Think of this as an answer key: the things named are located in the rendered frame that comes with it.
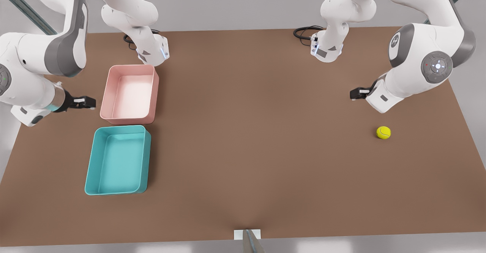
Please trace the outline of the teal plastic tray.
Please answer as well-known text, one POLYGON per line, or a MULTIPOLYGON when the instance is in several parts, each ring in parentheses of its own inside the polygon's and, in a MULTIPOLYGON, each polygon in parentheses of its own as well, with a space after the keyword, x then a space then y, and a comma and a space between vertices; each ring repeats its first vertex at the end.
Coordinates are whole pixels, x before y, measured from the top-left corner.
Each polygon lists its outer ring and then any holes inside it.
POLYGON ((94 133, 84 191, 90 196, 147 189, 151 134, 142 125, 100 127, 94 133))

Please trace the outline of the pink plastic tray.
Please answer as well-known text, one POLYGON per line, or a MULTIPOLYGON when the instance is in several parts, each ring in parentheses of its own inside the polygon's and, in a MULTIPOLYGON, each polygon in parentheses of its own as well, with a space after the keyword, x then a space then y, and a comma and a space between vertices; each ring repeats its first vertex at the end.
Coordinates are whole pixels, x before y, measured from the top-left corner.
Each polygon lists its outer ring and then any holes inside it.
POLYGON ((153 65, 114 65, 99 115, 113 125, 147 125, 156 116, 159 76, 153 65))

